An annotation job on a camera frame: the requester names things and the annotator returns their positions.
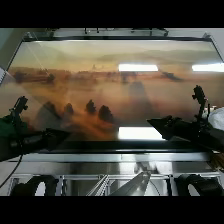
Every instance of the wire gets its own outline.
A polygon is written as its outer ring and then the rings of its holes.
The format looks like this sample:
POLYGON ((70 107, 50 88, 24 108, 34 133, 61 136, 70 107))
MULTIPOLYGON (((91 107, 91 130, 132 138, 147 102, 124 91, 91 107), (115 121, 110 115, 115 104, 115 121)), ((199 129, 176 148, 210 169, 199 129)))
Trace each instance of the wire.
POLYGON ((156 185, 155 185, 155 184, 154 184, 151 180, 149 180, 149 181, 150 181, 150 183, 151 183, 151 184, 155 187, 155 189, 156 189, 156 191, 157 191, 158 195, 159 195, 159 196, 161 196, 161 195, 160 195, 160 193, 159 193, 158 188, 156 187, 156 185))
POLYGON ((8 177, 3 181, 3 183, 0 185, 0 188, 2 188, 5 183, 8 181, 8 179, 13 175, 13 173, 16 171, 16 169, 18 168, 19 164, 21 163, 23 158, 23 154, 20 156, 18 163, 16 164, 15 168, 13 169, 13 171, 8 175, 8 177))

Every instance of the landscape picture on screen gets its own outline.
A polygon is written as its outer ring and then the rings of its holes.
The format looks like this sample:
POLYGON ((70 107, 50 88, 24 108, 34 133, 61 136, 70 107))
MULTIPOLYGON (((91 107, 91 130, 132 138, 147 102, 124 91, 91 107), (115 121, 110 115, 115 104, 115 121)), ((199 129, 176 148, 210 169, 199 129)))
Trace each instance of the landscape picture on screen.
POLYGON ((118 140, 119 127, 149 127, 146 119, 191 121, 199 108, 192 99, 196 85, 211 105, 224 106, 224 73, 192 70, 221 62, 203 41, 24 42, 0 88, 0 113, 25 95, 29 108, 22 118, 33 130, 67 130, 76 141, 118 140), (119 71, 120 64, 158 71, 119 71))

